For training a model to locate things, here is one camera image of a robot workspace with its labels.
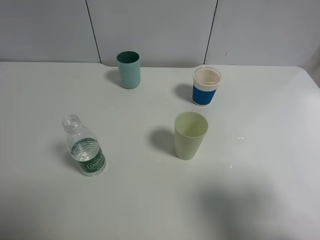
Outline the teal plastic cup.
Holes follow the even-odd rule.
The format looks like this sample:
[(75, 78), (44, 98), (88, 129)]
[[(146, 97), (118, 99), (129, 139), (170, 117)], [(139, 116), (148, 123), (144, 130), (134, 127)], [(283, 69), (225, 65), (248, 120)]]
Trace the teal plastic cup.
[(116, 57), (122, 85), (126, 89), (137, 88), (141, 82), (140, 55), (134, 51), (124, 51)]

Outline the light green plastic cup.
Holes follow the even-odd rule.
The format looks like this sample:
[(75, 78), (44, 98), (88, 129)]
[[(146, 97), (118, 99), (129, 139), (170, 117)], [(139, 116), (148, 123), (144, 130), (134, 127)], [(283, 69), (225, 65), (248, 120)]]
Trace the light green plastic cup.
[(175, 152), (182, 160), (191, 160), (208, 130), (208, 121), (196, 112), (183, 112), (174, 121)]

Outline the blue sleeve paper cup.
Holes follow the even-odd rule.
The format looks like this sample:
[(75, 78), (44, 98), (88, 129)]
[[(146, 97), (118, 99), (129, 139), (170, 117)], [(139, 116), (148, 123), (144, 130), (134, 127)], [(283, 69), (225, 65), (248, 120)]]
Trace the blue sleeve paper cup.
[(198, 67), (193, 74), (193, 102), (202, 107), (209, 105), (218, 89), (221, 78), (220, 72), (213, 67)]

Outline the clear water bottle green label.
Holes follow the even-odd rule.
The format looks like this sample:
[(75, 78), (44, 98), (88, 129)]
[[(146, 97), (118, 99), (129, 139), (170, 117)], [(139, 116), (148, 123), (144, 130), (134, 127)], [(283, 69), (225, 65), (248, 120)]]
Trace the clear water bottle green label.
[(106, 158), (94, 133), (74, 114), (65, 116), (62, 126), (66, 134), (67, 151), (82, 173), (89, 177), (102, 173)]

